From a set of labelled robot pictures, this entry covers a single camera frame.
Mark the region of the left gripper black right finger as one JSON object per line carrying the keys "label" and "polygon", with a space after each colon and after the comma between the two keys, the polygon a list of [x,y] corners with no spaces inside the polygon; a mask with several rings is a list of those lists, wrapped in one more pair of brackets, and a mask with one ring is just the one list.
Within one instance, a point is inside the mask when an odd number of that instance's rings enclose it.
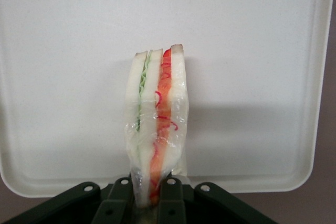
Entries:
{"label": "left gripper black right finger", "polygon": [[214,183],[161,182],[157,223],[275,223]]}

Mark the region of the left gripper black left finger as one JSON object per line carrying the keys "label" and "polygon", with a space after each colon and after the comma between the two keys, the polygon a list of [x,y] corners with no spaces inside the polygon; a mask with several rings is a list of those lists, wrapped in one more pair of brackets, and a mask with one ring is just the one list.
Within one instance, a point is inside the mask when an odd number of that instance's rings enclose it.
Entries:
{"label": "left gripper black left finger", "polygon": [[84,182],[6,223],[130,223],[133,201],[130,177],[105,188]]}

